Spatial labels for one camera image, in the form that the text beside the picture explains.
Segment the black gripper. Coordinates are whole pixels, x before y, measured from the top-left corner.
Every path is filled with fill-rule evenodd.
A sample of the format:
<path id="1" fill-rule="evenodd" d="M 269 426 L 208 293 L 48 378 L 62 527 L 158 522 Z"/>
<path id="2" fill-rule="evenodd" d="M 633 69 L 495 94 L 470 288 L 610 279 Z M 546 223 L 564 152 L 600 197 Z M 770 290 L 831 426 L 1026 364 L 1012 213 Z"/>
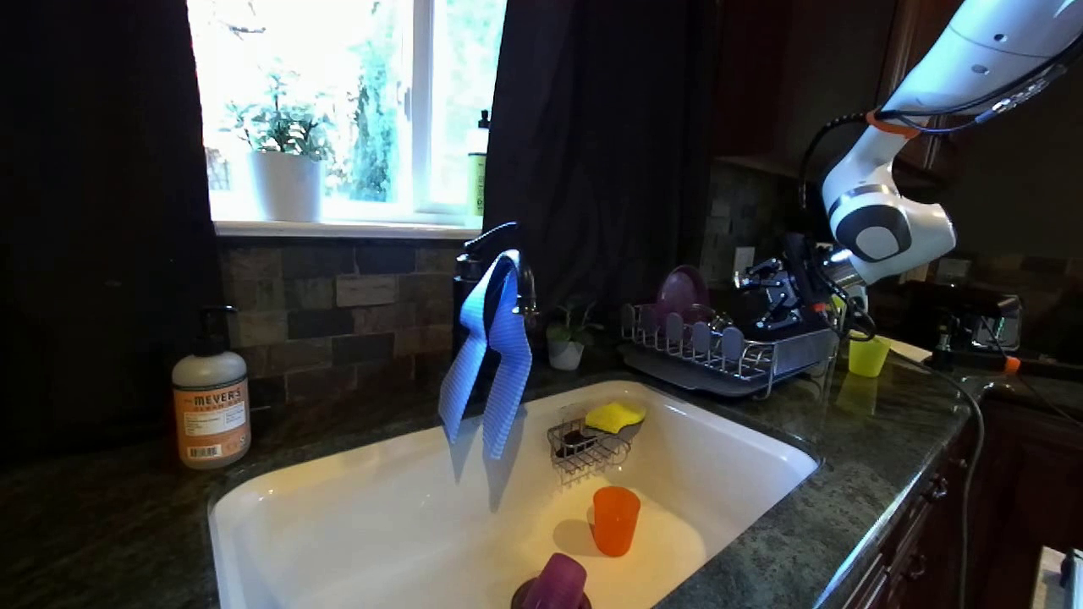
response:
<path id="1" fill-rule="evenodd" d="M 867 288 L 851 270 L 851 255 L 811 244 L 787 247 L 749 270 L 758 298 L 756 328 L 766 336 L 845 324 L 867 316 Z"/>

